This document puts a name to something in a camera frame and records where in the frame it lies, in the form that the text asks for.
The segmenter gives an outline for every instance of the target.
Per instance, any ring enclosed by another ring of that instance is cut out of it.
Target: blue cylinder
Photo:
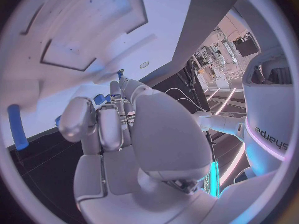
[[[7,109],[9,116],[10,129],[16,149],[23,150],[29,146],[28,140],[23,129],[20,106],[10,105]]]

